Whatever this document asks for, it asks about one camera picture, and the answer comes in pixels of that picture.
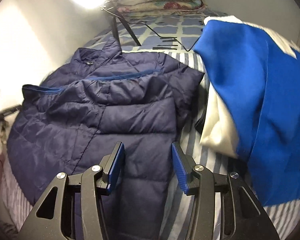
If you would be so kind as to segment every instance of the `bed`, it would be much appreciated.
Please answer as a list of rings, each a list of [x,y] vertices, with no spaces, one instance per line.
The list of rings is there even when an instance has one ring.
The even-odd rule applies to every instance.
[[[143,20],[160,35],[177,37],[178,40],[189,49],[201,35],[202,29],[204,28],[202,22],[206,16],[224,15],[223,13],[207,9],[201,15],[148,17]],[[118,24],[120,42],[124,52],[153,51],[153,47],[161,46],[162,49],[156,49],[155,51],[166,53],[180,62],[189,65],[191,68],[205,72],[204,64],[200,56],[192,50],[190,52],[185,51],[177,42],[164,42],[143,25],[132,25],[131,28],[142,46],[135,47],[133,39],[128,32],[121,24]],[[111,36],[111,31],[107,29],[87,42],[84,47],[101,49]],[[205,75],[199,87],[198,98],[194,101],[192,115],[182,130],[179,140],[180,145],[187,155],[192,155],[196,163],[200,163],[211,171],[220,174],[237,171],[249,182],[249,175],[240,169],[240,165],[237,164],[236,160],[212,152],[210,149],[199,144],[201,135],[195,130],[194,124],[204,111],[205,95],[209,84],[209,78]],[[32,207],[24,197],[12,174],[8,158],[3,168],[2,197],[5,206],[9,210],[12,221],[17,229],[20,230]],[[160,239],[185,239],[190,220],[192,201],[193,197],[183,194],[174,176],[169,185]],[[219,194],[216,194],[215,202],[215,230],[213,239],[217,240],[220,238],[221,223]],[[275,206],[267,206],[265,210],[274,223],[281,239],[285,239],[300,220],[300,200],[293,200]]]

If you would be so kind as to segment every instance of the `clothing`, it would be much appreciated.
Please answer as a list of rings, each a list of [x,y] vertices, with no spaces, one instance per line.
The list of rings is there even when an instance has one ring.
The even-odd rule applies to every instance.
[[[270,29],[233,19],[205,19],[194,51],[234,121],[236,152],[248,163],[261,203],[299,199],[300,49]]]
[[[8,156],[27,199],[35,203],[58,172],[84,172],[122,141],[122,178],[103,198],[110,238],[158,238],[171,143],[202,78],[165,54],[122,53],[110,39],[102,50],[78,49],[40,87],[23,86]]]

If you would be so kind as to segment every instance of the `black stand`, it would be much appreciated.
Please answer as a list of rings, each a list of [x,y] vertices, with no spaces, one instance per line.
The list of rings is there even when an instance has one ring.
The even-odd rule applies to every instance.
[[[119,33],[117,28],[117,21],[116,17],[118,17],[119,21],[122,23],[122,25],[125,27],[125,29],[128,31],[128,33],[131,35],[132,39],[136,43],[137,46],[141,46],[140,42],[138,41],[138,38],[135,36],[133,31],[130,28],[129,23],[124,19],[123,15],[118,12],[118,10],[114,7],[112,2],[107,2],[104,11],[108,14],[107,18],[109,20],[109,24],[112,30],[113,37],[119,42]]]

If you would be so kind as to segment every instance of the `blue fabric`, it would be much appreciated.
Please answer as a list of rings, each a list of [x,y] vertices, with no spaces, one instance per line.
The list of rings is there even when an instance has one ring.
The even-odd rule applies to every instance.
[[[157,239],[171,143],[202,78],[165,54],[122,53],[110,39],[102,50],[78,49],[40,86],[23,86],[7,147],[26,198],[34,204],[58,172],[84,172],[122,141],[125,166],[103,197],[110,238]]]
[[[300,198],[300,53],[262,29],[210,20],[194,47],[226,104],[263,205]]]

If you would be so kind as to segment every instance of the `blue gripper pad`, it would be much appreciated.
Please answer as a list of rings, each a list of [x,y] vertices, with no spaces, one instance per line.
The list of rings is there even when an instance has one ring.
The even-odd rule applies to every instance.
[[[178,142],[172,143],[172,161],[179,187],[186,195],[189,195],[191,172],[195,166],[195,162],[191,156],[187,156],[183,153]]]
[[[111,194],[111,192],[115,189],[115,185],[117,184],[117,180],[119,177],[119,173],[121,170],[121,167],[123,165],[124,160],[124,145],[122,142],[117,142],[114,150],[112,151],[109,161],[111,165],[111,168],[108,172],[108,184],[106,186],[107,194]],[[104,172],[107,172],[107,166],[108,163],[104,169]]]

